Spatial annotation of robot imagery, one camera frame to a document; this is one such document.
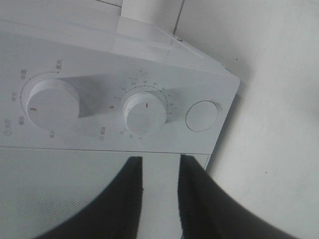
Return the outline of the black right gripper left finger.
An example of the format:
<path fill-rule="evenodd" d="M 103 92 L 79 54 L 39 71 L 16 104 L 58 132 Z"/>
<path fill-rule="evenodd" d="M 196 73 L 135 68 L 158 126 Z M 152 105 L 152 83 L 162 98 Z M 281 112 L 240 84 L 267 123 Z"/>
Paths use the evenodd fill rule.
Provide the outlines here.
<path fill-rule="evenodd" d="M 88 206 L 41 235 L 43 239 L 135 239 L 143 197 L 143 159 L 129 157 Z"/>

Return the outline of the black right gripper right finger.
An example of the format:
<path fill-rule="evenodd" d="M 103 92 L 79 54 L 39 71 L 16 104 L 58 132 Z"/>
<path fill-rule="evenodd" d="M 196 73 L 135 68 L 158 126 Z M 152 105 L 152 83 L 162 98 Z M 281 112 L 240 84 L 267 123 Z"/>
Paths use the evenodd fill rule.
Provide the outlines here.
<path fill-rule="evenodd" d="M 313 171 L 253 169 L 212 179 L 181 155 L 178 206 L 186 239 L 316 239 L 319 179 Z"/>

